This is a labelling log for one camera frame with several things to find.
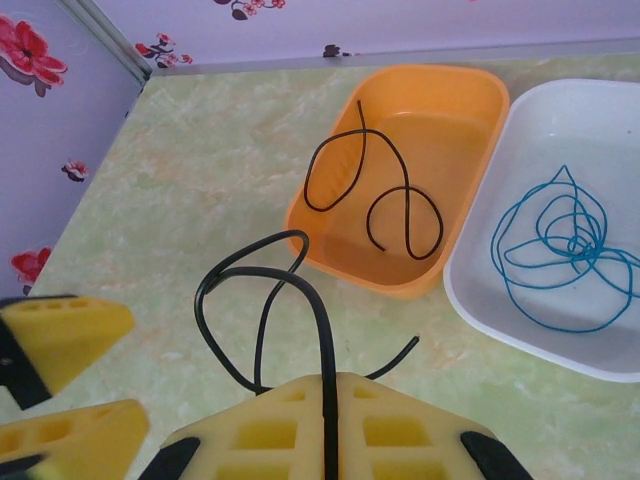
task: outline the black wire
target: black wire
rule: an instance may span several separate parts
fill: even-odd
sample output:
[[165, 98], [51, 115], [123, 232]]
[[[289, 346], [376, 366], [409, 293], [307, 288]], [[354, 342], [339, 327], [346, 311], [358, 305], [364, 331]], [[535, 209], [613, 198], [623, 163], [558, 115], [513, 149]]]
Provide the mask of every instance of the black wire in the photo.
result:
[[[231, 267], [231, 265], [247, 255], [260, 250], [272, 243], [283, 240], [285, 238], [297, 237], [302, 240], [302, 249], [298, 257], [293, 262], [288, 271], [278, 270], [268, 267]], [[309, 250], [309, 237], [301, 230], [287, 230], [270, 235], [259, 240], [236, 253], [228, 256], [218, 265], [213, 267], [207, 275], [202, 279], [194, 298], [194, 314], [196, 324], [202, 334], [205, 342], [220, 361], [222, 366], [229, 374], [247, 390], [254, 392], [256, 395], [271, 390], [261, 384], [260, 373], [262, 363], [262, 350], [264, 344], [264, 334], [266, 330], [266, 322], [269, 316], [269, 310], [275, 300], [276, 295], [282, 287], [288, 283], [297, 288], [307, 298], [313, 314], [316, 319], [318, 328], [318, 338], [320, 341], [320, 368], [322, 373], [322, 415], [324, 418], [324, 469], [325, 479], [337, 480], [338, 478], [338, 391], [336, 383], [336, 365], [335, 352], [333, 347], [333, 338], [331, 335], [331, 325], [327, 315], [326, 308], [322, 303], [322, 299], [318, 292], [304, 279], [296, 275], [294, 272], [303, 262]], [[211, 334], [204, 317], [204, 297], [222, 282], [237, 276], [263, 277], [278, 280], [278, 283], [269, 294], [267, 301], [262, 309], [260, 317], [260, 326], [258, 328], [258, 339], [256, 342], [256, 355], [254, 364], [254, 377], [252, 383], [244, 377], [242, 373], [231, 363], [229, 358], [218, 345], [215, 338]], [[389, 372], [398, 363], [407, 356], [407, 354], [416, 346], [419, 338], [413, 337], [411, 341], [396, 355], [391, 362], [375, 372], [367, 375], [372, 380], [379, 378]]]
[[[407, 169], [407, 165], [404, 161], [404, 159], [402, 158], [402, 155], [400, 154], [400, 152], [398, 151], [398, 149], [396, 148], [396, 146], [393, 144], [393, 142], [389, 139], [389, 137], [387, 137], [384, 133], [382, 133], [379, 130], [374, 130], [371, 128], [367, 128], [366, 124], [365, 124], [365, 120], [364, 120], [364, 113], [362, 110], [362, 103], [360, 102], [360, 100], [357, 101], [357, 106], [358, 106], [358, 114], [360, 116], [360, 123], [362, 124], [362, 128], [358, 128], [355, 130], [348, 130], [346, 132], [341, 132], [341, 133], [337, 133], [329, 138], [327, 138], [326, 140], [324, 140], [319, 146], [318, 148], [316, 148], [315, 152], [313, 152], [313, 155], [311, 156], [311, 161], [309, 162], [309, 168], [307, 169], [307, 175], [304, 181], [304, 188], [303, 188], [303, 196], [304, 196], [304, 201], [307, 204], [307, 206], [316, 211], [316, 212], [320, 212], [320, 213], [324, 213], [324, 212], [328, 212], [329, 210], [331, 210], [332, 208], [334, 208], [336, 205], [338, 205], [342, 200], [344, 200], [347, 195], [349, 195], [349, 193], [351, 193], [351, 191], [355, 188], [356, 183], [358, 182], [358, 179], [360, 178], [360, 174], [362, 173], [362, 168], [364, 166], [364, 160], [366, 157], [366, 148], [367, 148], [367, 133], [376, 135], [380, 138], [382, 138], [382, 140], [384, 140], [384, 142], [389, 146], [389, 148], [391, 148], [391, 151], [393, 152], [393, 154], [395, 155], [396, 159], [398, 160], [398, 163], [400, 164], [400, 168], [402, 169], [402, 176], [404, 178], [404, 184], [402, 186], [399, 187], [394, 187], [391, 188], [389, 190], [387, 190], [386, 192], [382, 193], [381, 195], [379, 195], [373, 202], [373, 204], [371, 205], [371, 207], [369, 208], [369, 212], [367, 213], [367, 220], [366, 220], [366, 229], [367, 229], [367, 235], [369, 237], [369, 240], [371, 241], [371, 243], [373, 243], [376, 248], [378, 248], [379, 250], [385, 251], [385, 247], [383, 247], [379, 242], [377, 242], [375, 240], [375, 238], [373, 237], [373, 233], [371, 232], [371, 215], [373, 212], [373, 209], [376, 207], [376, 205], [380, 202], [380, 200], [382, 200], [384, 197], [386, 197], [388, 194], [393, 193], [395, 191], [398, 190], [404, 190], [405, 192], [405, 205], [404, 205], [404, 241], [405, 241], [405, 247], [407, 249], [407, 253], [409, 254], [409, 256], [411, 258], [413, 258], [414, 260], [426, 260], [427, 258], [429, 258], [431, 255], [433, 255], [436, 250], [438, 249], [438, 247], [440, 246], [440, 243], [442, 242], [442, 237], [443, 237], [443, 233], [444, 233], [444, 224], [442, 221], [442, 215], [440, 214], [440, 211], [438, 210], [438, 207], [436, 206], [435, 202], [424, 192], [422, 192], [421, 190], [417, 189], [416, 187], [413, 187], [410, 185], [409, 183], [409, 171]], [[347, 137], [350, 135], [362, 135], [362, 152], [360, 154], [360, 162], [358, 164], [358, 169], [356, 171], [356, 174], [353, 178], [353, 181], [351, 182], [351, 184], [347, 187], [347, 189], [344, 191], [344, 193], [342, 195], [340, 195], [334, 202], [332, 202], [329, 206], [327, 207], [318, 207], [316, 205], [313, 205], [311, 203], [311, 200], [309, 199], [309, 183], [311, 181], [311, 173], [313, 170], [313, 166], [316, 162], [316, 159], [318, 157], [318, 155], [320, 154], [320, 152], [322, 151], [322, 149], [329, 144], [330, 142], [333, 142], [335, 140], [338, 140], [340, 138], [343, 137]], [[435, 213], [437, 219], [438, 219], [438, 239], [436, 240], [435, 244], [433, 245], [433, 247], [431, 248], [431, 250], [429, 250], [429, 252], [427, 252], [425, 255], [416, 255], [413, 252], [413, 249], [411, 248], [411, 227], [410, 227], [410, 221], [409, 221], [409, 216], [410, 216], [410, 212], [411, 212], [411, 192], [416, 192], [418, 193], [422, 198], [424, 198], [425, 200], [427, 200], [427, 202], [429, 203], [429, 205], [431, 206], [433, 212]]]

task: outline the table surface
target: table surface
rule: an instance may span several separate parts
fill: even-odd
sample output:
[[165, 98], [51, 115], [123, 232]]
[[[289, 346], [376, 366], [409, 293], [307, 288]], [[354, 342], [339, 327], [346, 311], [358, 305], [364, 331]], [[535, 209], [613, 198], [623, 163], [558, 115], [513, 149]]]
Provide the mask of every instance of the table surface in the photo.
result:
[[[557, 78], [640, 81], [637, 55], [475, 65], [496, 73], [512, 99]], [[172, 431], [249, 398], [200, 337], [193, 294], [222, 258], [282, 229], [311, 153], [374, 70], [152, 79], [33, 290], [122, 302], [136, 327], [44, 404], [21, 412], [3, 391], [2, 423], [137, 398], [152, 427], [134, 479]], [[277, 245], [250, 263], [285, 268], [291, 260]], [[300, 273], [326, 303], [339, 370], [369, 373], [420, 334], [381, 383], [486, 425], [536, 478], [640, 478], [639, 385], [595, 380], [483, 335], [442, 286], [400, 301], [306, 266]], [[270, 288], [239, 279], [206, 300], [214, 334], [247, 375]], [[265, 383], [317, 373], [314, 322], [300, 296], [283, 290], [270, 322]]]

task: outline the blue wire in white tray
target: blue wire in white tray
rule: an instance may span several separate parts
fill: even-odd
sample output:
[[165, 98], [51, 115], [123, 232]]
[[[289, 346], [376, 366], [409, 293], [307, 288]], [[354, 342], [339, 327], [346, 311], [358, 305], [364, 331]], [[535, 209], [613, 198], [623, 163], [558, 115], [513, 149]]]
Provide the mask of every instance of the blue wire in white tray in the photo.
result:
[[[563, 174], [567, 178], [566, 180], [560, 178]], [[515, 246], [505, 248], [503, 240], [516, 220], [520, 209], [536, 195], [552, 187], [558, 187], [562, 193], [548, 201], [536, 218], [535, 237]], [[585, 203], [591, 203], [595, 206], [595, 209], [589, 211]], [[550, 211], [552, 209], [562, 209], [564, 213], [551, 216]], [[571, 234], [566, 235], [558, 232], [561, 229], [560, 227], [564, 227], [566, 231], [567, 226], [569, 227], [568, 230], [572, 231]], [[632, 300], [640, 297], [640, 294], [635, 293], [633, 288], [634, 269], [640, 268], [640, 258], [625, 250], [607, 246], [605, 244], [607, 228], [608, 220], [604, 207], [593, 195], [575, 182], [566, 165], [563, 165], [550, 181], [533, 187], [520, 201], [511, 206], [498, 222], [498, 226], [491, 238], [491, 260], [498, 273], [504, 279], [509, 298], [518, 310], [542, 327], [567, 333], [597, 332], [620, 318], [629, 308]], [[545, 261], [531, 259], [523, 262], [514, 259], [518, 250], [533, 244], [539, 244], [546, 248]], [[553, 260], [549, 260], [549, 254], [552, 255]], [[617, 262], [623, 265], [623, 270], [626, 267], [626, 278], [618, 283], [608, 278], [598, 265], [598, 262], [602, 260]], [[570, 279], [555, 284], [527, 283], [522, 280], [514, 280], [507, 273], [507, 270], [513, 270], [514, 268], [524, 269], [521, 272], [527, 273], [527, 271], [541, 270], [559, 265], [569, 265], [573, 272]], [[588, 274], [598, 275], [606, 285], [624, 295], [625, 298], [624, 305], [617, 313], [603, 321], [599, 326], [592, 328], [571, 329], [545, 323], [527, 312], [512, 291], [513, 287], [532, 290], [555, 290], [568, 287]]]

